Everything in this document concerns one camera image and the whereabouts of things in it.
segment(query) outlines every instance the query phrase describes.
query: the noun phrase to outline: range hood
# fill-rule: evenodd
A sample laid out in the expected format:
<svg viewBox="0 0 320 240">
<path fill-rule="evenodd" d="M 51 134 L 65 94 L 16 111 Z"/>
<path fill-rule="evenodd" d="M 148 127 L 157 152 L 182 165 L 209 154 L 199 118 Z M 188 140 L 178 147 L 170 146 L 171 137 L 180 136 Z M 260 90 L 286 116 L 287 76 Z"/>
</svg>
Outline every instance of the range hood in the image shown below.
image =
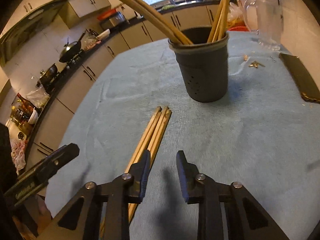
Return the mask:
<svg viewBox="0 0 320 240">
<path fill-rule="evenodd" d="M 0 65 L 4 66 L 36 33 L 47 27 L 66 0 L 48 3 L 29 13 L 0 39 Z"/>
</svg>

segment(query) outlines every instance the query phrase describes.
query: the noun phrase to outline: kitchen counter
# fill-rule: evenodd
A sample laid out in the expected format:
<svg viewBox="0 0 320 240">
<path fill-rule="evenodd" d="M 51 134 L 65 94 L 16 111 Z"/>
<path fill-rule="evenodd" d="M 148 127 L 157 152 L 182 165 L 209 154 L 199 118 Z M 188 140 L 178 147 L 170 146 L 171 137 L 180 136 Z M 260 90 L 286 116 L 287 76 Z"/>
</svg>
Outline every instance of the kitchen counter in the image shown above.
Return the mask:
<svg viewBox="0 0 320 240">
<path fill-rule="evenodd" d="M 183 201 L 178 150 L 215 181 L 242 182 L 290 240 L 307 239 L 320 214 L 320 105 L 301 98 L 278 58 L 288 51 L 264 49 L 255 34 L 229 35 L 228 92 L 213 103 L 188 96 L 166 40 L 128 50 L 109 64 L 61 142 L 76 143 L 80 154 L 49 181 L 45 202 L 53 216 L 86 182 L 121 175 L 156 106 L 168 105 L 172 116 L 130 239 L 196 239 L 198 206 Z M 265 67 L 248 67 L 254 60 Z"/>
<path fill-rule="evenodd" d="M 181 10 L 181 9 L 185 9 L 185 8 L 212 5 L 212 4 L 219 4 L 219 3 L 220 3 L 219 0 L 209 0 L 209 1 L 207 1 L 207 0 L 198 0 L 198 2 L 191 2 L 191 3 L 179 5 L 179 6 L 176 6 L 174 8 L 167 9 L 167 10 L 160 10 L 159 12 L 161 14 L 165 14 L 165 13 L 169 13 L 169 12 L 172 12 L 172 11 Z M 42 112 L 41 112 L 36 124 L 34 125 L 33 131 L 32 131 L 31 135 L 28 138 L 29 142 L 28 142 L 26 150 L 25 150 L 25 159 L 26 160 L 28 159 L 28 155 L 29 155 L 29 152 L 31 150 L 32 143 L 33 143 L 33 141 L 35 139 L 36 133 L 37 133 L 37 131 L 38 131 L 40 125 L 41 125 L 41 122 L 45 118 L 45 115 L 48 112 L 51 104 L 54 102 L 55 98 L 57 97 L 57 95 L 59 94 L 59 92 L 61 91 L 63 86 L 68 82 L 70 77 L 77 71 L 77 69 L 79 67 L 81 67 L 81 65 L 89 57 L 91 57 L 95 53 L 95 51 L 97 51 L 101 46 L 103 46 L 103 44 L 108 42 L 112 37 L 114 37 L 120 31 L 128 29 L 128 28 L 134 26 L 135 24 L 138 24 L 138 23 L 143 22 L 143 21 L 145 21 L 145 18 L 143 18 L 143 17 L 141 17 L 141 18 L 132 18 L 132 19 L 128 20 L 127 22 L 121 24 L 120 26 L 117 26 L 117 27 L 113 28 L 112 30 L 110 30 L 110 35 L 105 40 L 103 40 L 100 44 L 96 45 L 91 50 L 83 53 L 81 55 L 81 58 L 76 63 L 70 65 L 69 66 L 70 68 L 68 70 L 64 70 L 63 71 L 63 76 L 55 84 L 55 89 L 50 94 L 50 99 L 48 100 L 46 106 L 43 108 L 43 110 L 42 110 Z"/>
</svg>

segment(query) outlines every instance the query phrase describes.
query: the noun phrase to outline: gray cup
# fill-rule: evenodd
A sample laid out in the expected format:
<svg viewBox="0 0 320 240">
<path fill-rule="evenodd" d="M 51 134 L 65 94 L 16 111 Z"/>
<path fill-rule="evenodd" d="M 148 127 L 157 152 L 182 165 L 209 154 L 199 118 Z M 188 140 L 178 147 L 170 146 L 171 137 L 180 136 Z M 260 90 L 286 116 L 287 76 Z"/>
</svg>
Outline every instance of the gray cup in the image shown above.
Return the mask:
<svg viewBox="0 0 320 240">
<path fill-rule="evenodd" d="M 183 32 L 193 45 L 178 45 L 169 40 L 189 96 L 198 102 L 213 102 L 228 90 L 228 33 L 220 41 L 206 43 L 211 26 Z"/>
</svg>

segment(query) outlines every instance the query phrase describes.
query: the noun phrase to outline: metal bolt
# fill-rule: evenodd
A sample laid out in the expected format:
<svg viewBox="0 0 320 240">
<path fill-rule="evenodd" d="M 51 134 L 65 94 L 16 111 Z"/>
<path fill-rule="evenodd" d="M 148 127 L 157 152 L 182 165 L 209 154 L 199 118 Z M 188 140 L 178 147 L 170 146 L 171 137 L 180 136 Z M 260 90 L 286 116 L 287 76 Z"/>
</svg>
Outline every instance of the metal bolt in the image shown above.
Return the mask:
<svg viewBox="0 0 320 240">
<path fill-rule="evenodd" d="M 239 181 L 236 181 L 236 182 L 233 183 L 233 186 L 234 186 L 235 188 L 241 188 L 241 187 L 242 187 L 242 183 L 239 182 Z"/>
<path fill-rule="evenodd" d="M 122 179 L 127 180 L 127 179 L 131 179 L 132 175 L 130 173 L 124 173 L 124 174 L 122 174 L 121 177 L 122 177 Z"/>
<path fill-rule="evenodd" d="M 87 189 L 94 188 L 95 186 L 96 186 L 96 184 L 95 184 L 93 181 L 87 182 L 87 183 L 85 184 L 85 187 L 86 187 Z"/>
<path fill-rule="evenodd" d="M 196 179 L 197 180 L 204 180 L 205 179 L 205 175 L 202 174 L 202 173 L 199 173 L 199 174 L 196 175 Z"/>
</svg>

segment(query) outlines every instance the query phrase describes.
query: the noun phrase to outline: black countertop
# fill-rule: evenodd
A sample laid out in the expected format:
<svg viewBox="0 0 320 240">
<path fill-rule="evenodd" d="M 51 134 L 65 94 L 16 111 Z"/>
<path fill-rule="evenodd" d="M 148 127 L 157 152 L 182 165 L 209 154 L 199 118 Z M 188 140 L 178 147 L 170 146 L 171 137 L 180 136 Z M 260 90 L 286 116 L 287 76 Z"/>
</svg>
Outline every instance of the black countertop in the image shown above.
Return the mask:
<svg viewBox="0 0 320 240">
<path fill-rule="evenodd" d="M 173 11 L 177 11 L 177 10 L 181 10 L 181 9 L 185 9 L 185 8 L 190 8 L 190 7 L 196 7 L 196 6 L 205 6 L 205 5 L 214 5 L 214 4 L 219 4 L 219 0 L 199 0 L 198 2 L 193 2 L 193 3 L 189 3 L 189 4 L 185 4 L 185 5 L 179 5 L 167 10 L 162 10 L 160 11 L 161 14 L 166 14 L 169 12 L 173 12 Z M 36 134 L 39 130 L 39 127 L 42 123 L 42 121 L 45 118 L 46 113 L 48 112 L 50 106 L 52 105 L 52 103 L 54 102 L 54 100 L 56 99 L 57 95 L 59 94 L 59 92 L 61 91 L 61 89 L 64 87 L 64 85 L 68 82 L 68 80 L 72 77 L 72 75 L 78 70 L 78 68 L 80 68 L 82 66 L 82 64 L 89 58 L 91 57 L 101 46 L 103 46 L 106 42 L 108 42 L 110 39 L 112 39 L 115 35 L 117 35 L 119 32 L 128 29 L 132 26 L 134 26 L 135 24 L 138 24 L 140 22 L 145 21 L 146 19 L 141 17 L 141 18 L 132 18 L 129 21 L 121 24 L 120 26 L 117 26 L 113 29 L 110 30 L 110 35 L 103 40 L 100 44 L 97 44 L 95 47 L 93 47 L 92 49 L 90 49 L 89 51 L 83 52 L 79 59 L 73 63 L 69 65 L 69 68 L 65 68 L 62 72 L 61 72 L 61 76 L 59 77 L 59 80 L 56 82 L 55 86 L 54 86 L 54 90 L 50 93 L 50 98 L 47 102 L 47 104 L 45 105 L 45 107 L 42 109 L 41 114 L 39 115 L 39 118 L 36 122 L 36 124 L 33 127 L 32 133 L 31 135 L 28 137 L 28 144 L 27 147 L 25 149 L 25 159 L 28 159 L 28 155 L 30 153 L 31 147 L 32 147 L 32 143 L 36 137 Z"/>
</svg>

